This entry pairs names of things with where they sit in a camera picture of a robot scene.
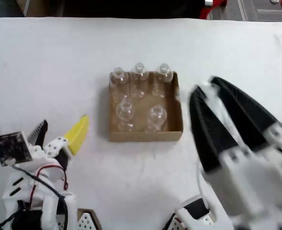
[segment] white cable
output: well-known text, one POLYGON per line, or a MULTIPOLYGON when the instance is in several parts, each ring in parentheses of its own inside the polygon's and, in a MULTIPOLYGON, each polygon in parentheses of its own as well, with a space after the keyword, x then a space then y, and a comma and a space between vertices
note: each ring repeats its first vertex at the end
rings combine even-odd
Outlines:
POLYGON ((204 196, 201 184, 200 184, 200 160, 198 160, 197 162, 197 183, 198 183, 198 187, 199 187, 199 192, 200 192, 200 196, 203 199, 204 205, 207 209, 209 209, 209 205, 208 205, 208 201, 204 196))
POLYGON ((25 9, 24 9, 24 16, 25 16, 25 17, 26 17, 27 12, 28 12, 29 3, 30 3, 30 0, 27 0, 27 2, 26 2, 26 4, 25 4, 25 9))

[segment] floor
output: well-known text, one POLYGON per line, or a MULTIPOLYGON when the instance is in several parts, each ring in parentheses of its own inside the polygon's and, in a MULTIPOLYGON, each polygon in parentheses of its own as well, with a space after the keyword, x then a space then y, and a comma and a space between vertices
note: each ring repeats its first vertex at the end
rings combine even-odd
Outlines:
POLYGON ((212 20, 282 22, 282 6, 270 0, 229 0, 225 8, 214 9, 212 20))

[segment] circuit board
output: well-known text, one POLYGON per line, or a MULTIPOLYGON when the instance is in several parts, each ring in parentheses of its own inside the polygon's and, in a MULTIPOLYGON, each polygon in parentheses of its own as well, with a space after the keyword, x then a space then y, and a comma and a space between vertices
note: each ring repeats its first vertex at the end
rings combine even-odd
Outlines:
POLYGON ((32 161, 27 142, 22 132, 10 133, 0 136, 0 163, 7 166, 7 161, 14 163, 32 161))

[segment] black cable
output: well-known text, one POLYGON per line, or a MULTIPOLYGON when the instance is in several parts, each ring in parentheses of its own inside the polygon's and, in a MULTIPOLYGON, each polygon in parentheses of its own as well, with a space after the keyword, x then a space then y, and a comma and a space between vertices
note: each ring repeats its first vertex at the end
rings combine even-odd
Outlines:
POLYGON ((40 178, 38 178, 37 176, 31 175, 29 172, 27 172, 24 169, 18 168, 15 165, 12 166, 12 168, 22 171, 23 173, 25 173, 27 176, 30 176, 32 179, 34 179, 35 181, 40 182, 41 184, 45 185, 48 189, 50 189, 54 194, 56 194, 57 197, 59 197, 59 200, 61 200, 63 202, 64 205, 64 227, 63 230, 67 230, 68 229, 68 218, 69 218, 69 214, 68 214, 68 206, 64 200, 64 196, 62 196, 60 193, 58 193, 53 187, 51 187, 49 184, 47 184, 46 182, 44 182, 43 180, 41 180, 40 178))
POLYGON ((11 216, 9 216, 6 220, 4 220, 2 223, 0 223, 0 230, 1 227, 5 226, 6 223, 8 223, 9 221, 11 221, 17 214, 19 214, 21 212, 21 210, 18 210, 17 212, 14 212, 11 216))

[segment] perforated plate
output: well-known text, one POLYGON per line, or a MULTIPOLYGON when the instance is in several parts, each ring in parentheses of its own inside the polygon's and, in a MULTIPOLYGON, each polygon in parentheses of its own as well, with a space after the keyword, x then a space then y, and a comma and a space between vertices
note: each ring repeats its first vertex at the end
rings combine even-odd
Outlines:
POLYGON ((59 226, 59 230, 63 230, 64 227, 64 215, 56 215, 56 220, 59 226))
MULTIPOLYGON (((63 230, 64 215, 56 215, 56 220, 59 226, 59 230, 63 230)), ((80 217, 77 225, 77 230, 96 230, 96 227, 89 213, 83 213, 83 215, 80 217)))
POLYGON ((77 230, 96 230, 89 213, 83 213, 82 217, 80 217, 77 230))
POLYGON ((185 230, 185 227, 180 223, 180 220, 174 216, 168 230, 185 230))
POLYGON ((202 221, 206 225, 212 225, 214 224, 212 218, 211 218, 211 212, 209 212, 208 215, 203 216, 202 218, 198 219, 198 221, 202 221))

